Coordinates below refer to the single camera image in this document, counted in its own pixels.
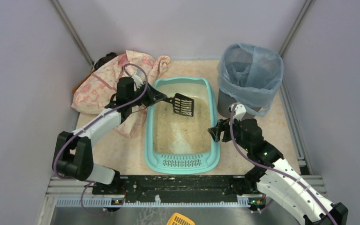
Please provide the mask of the black slotted litter scoop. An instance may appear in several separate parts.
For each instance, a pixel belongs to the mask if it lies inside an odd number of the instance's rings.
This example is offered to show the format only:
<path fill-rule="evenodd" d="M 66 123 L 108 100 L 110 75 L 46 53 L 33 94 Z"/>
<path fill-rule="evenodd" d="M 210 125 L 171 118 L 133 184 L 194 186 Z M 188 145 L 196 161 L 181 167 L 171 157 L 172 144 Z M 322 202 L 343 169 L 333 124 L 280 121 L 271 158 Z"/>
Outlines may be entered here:
<path fill-rule="evenodd" d="M 173 97 L 164 98 L 163 101 L 172 105 L 174 114 L 187 117 L 194 116 L 195 101 L 190 97 L 176 93 Z"/>

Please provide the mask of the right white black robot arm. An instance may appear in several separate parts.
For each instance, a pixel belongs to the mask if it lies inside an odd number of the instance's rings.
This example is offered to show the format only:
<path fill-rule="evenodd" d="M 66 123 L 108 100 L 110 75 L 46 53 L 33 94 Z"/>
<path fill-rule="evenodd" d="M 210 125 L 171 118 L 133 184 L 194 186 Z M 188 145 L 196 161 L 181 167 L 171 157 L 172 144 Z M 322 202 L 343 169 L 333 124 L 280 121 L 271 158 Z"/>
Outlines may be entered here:
<path fill-rule="evenodd" d="M 220 119 L 208 129 L 213 141 L 231 141 L 254 168 L 245 174 L 246 186 L 267 195 L 301 225 L 345 225 L 347 207 L 333 203 L 315 190 L 263 137 L 255 119 Z"/>

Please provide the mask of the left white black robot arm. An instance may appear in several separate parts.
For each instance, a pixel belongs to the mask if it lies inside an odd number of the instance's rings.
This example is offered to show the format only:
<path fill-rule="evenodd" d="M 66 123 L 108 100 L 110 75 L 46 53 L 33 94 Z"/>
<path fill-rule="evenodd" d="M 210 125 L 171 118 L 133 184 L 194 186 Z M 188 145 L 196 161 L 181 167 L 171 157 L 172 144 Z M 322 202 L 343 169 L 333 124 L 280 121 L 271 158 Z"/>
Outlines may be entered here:
<path fill-rule="evenodd" d="M 121 78 L 117 91 L 103 111 L 92 121 L 72 132 L 61 132 L 57 137 L 52 169 L 61 179 L 77 179 L 110 185 L 119 172 L 94 163 L 93 146 L 115 127 L 121 125 L 135 106 L 154 105 L 167 95 L 148 82 L 130 77 Z"/>

